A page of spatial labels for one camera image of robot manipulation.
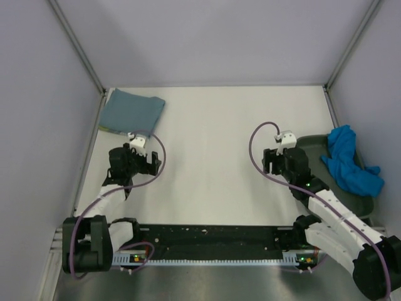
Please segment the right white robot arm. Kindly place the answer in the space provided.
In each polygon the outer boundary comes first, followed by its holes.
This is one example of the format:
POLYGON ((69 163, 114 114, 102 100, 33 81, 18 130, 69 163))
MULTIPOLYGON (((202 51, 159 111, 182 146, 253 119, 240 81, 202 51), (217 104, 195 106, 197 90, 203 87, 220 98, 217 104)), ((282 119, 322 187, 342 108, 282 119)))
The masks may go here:
POLYGON ((264 174, 282 176, 282 183, 311 213, 294 223, 292 239, 296 246, 313 245, 323 250, 370 300, 388 298, 400 288, 400 239, 386 237, 349 210, 312 174, 303 149, 266 149, 262 164, 264 174))

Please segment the grey-blue t shirt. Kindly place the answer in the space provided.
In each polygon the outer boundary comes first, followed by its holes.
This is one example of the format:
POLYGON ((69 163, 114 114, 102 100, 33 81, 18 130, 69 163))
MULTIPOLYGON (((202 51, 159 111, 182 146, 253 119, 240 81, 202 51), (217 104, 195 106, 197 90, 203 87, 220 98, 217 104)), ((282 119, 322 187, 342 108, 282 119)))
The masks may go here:
POLYGON ((98 126, 127 133, 154 132, 165 107, 159 97, 144 97, 115 89, 106 102, 98 126))

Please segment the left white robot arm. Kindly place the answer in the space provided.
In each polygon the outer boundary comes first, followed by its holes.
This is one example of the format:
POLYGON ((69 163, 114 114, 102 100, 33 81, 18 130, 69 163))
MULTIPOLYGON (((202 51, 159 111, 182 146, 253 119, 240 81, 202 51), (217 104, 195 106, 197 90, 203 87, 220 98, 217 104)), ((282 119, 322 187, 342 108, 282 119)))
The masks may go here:
POLYGON ((154 245, 142 241, 135 218, 108 221, 107 217, 136 188, 134 176, 150 175, 156 180, 166 161, 160 160, 157 152, 141 154, 128 143, 110 150, 108 158, 110 166, 96 199, 81 214, 63 222, 62 267, 76 280, 88 273, 109 271, 114 254, 121 250, 150 247, 150 253, 140 261, 141 267, 154 255, 154 245))

